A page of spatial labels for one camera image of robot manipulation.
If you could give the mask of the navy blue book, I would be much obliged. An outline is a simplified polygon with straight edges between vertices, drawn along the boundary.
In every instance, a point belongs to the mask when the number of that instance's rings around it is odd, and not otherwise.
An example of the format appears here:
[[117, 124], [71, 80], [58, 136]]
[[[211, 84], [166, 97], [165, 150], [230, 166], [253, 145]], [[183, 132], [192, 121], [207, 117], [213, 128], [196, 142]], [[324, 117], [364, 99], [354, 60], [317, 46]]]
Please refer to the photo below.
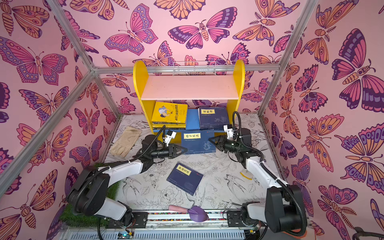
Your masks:
[[198, 111], [201, 130], [223, 130], [225, 125], [230, 124], [226, 107], [200, 107]]
[[214, 136], [214, 130], [196, 130], [182, 133], [182, 147], [188, 149], [185, 155], [215, 153], [216, 147], [209, 141], [209, 138]]
[[177, 163], [170, 175], [167, 177], [167, 181], [187, 194], [193, 196], [203, 177], [203, 174], [193, 170], [192, 168], [187, 167], [182, 163]]

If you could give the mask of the yellow cartoon book bottom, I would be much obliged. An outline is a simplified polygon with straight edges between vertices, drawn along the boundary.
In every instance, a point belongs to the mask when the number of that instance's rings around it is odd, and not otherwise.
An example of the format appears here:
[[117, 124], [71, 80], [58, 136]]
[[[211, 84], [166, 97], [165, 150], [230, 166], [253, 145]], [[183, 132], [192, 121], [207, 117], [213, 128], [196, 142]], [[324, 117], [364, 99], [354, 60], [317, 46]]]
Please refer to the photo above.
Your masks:
[[184, 124], [187, 120], [188, 105], [156, 102], [152, 123]]

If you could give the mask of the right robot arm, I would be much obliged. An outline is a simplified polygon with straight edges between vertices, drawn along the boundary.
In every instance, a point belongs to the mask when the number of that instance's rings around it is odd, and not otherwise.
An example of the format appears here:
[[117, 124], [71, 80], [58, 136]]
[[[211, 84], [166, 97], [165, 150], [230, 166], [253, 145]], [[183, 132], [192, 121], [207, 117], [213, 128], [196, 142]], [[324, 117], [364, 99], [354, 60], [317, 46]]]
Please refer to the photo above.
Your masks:
[[224, 153], [232, 153], [236, 162], [255, 177], [266, 188], [265, 205], [249, 203], [243, 206], [246, 217], [263, 222], [274, 233], [286, 232], [295, 237], [306, 233], [308, 219], [303, 196], [298, 186], [290, 185], [265, 164], [264, 154], [244, 143], [240, 114], [235, 111], [232, 120], [238, 120], [234, 127], [235, 135], [228, 138], [224, 135], [209, 138], [215, 147]]

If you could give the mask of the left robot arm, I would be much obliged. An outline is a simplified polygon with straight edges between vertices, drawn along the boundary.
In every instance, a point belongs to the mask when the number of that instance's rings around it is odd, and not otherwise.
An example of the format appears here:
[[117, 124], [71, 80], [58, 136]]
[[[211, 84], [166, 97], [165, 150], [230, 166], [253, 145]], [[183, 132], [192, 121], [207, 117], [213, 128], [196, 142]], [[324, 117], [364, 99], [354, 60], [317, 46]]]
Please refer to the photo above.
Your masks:
[[126, 204], [108, 198], [110, 186], [130, 176], [146, 172], [156, 159], [175, 159], [188, 149], [171, 140], [176, 132], [161, 128], [156, 135], [148, 135], [142, 147], [130, 160], [107, 164], [104, 167], [86, 167], [67, 196], [75, 216], [108, 218], [128, 227], [134, 221], [133, 210]]

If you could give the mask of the yellow pink blue bookshelf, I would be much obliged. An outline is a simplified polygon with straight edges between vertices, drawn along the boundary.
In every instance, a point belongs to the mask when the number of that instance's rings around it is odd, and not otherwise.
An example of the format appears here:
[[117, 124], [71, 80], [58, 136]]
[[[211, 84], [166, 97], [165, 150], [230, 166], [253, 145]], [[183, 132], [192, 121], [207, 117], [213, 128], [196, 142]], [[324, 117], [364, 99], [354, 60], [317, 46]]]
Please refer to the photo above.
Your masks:
[[149, 76], [144, 62], [133, 67], [133, 82], [143, 113], [152, 133], [156, 102], [171, 100], [226, 100], [230, 124], [238, 111], [245, 85], [245, 64], [238, 60], [232, 75]]

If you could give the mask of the purple pink trowel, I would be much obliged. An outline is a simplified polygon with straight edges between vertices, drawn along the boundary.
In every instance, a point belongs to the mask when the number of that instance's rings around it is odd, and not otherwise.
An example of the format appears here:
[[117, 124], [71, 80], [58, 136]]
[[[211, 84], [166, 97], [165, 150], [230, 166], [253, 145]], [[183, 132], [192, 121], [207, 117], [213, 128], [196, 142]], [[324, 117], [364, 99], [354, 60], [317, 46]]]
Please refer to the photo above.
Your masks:
[[183, 214], [189, 214], [190, 219], [194, 222], [205, 222], [209, 220], [208, 214], [204, 209], [198, 206], [193, 206], [190, 209], [182, 208], [175, 205], [169, 205], [169, 211], [179, 212]]

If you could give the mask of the green circuit board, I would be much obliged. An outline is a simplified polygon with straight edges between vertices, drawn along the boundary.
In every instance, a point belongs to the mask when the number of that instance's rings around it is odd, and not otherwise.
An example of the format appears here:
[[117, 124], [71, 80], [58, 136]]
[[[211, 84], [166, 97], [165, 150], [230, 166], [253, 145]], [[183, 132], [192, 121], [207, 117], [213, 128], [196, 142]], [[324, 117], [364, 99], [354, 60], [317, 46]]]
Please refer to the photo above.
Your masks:
[[134, 237], [134, 234], [132, 232], [119, 232], [118, 233], [118, 240], [132, 240]]

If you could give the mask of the green artificial grass mat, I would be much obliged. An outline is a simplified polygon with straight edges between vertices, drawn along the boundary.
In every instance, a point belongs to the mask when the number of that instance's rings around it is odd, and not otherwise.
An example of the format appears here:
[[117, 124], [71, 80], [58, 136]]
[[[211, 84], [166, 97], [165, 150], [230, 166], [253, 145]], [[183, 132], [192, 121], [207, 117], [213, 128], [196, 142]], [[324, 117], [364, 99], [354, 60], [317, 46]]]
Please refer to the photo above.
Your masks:
[[[120, 188], [120, 182], [113, 184], [108, 188], [107, 197], [116, 199], [117, 192]], [[72, 206], [67, 205], [59, 220], [68, 227], [73, 228], [96, 228], [100, 218], [95, 216], [74, 215]]]

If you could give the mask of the aluminium mounting rail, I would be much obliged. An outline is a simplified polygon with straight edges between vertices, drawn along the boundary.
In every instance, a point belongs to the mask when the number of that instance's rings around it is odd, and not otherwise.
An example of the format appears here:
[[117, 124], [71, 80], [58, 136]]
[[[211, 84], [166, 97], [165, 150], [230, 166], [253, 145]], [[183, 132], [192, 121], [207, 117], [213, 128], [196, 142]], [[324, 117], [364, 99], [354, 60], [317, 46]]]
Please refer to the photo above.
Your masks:
[[103, 217], [113, 228], [133, 229], [193, 229], [193, 228], [218, 228], [218, 229], [263, 229], [266, 223], [260, 220], [247, 219], [240, 209], [205, 210], [206, 219], [202, 214], [183, 213], [175, 211], [133, 211], [131, 222], [124, 225], [120, 220]]

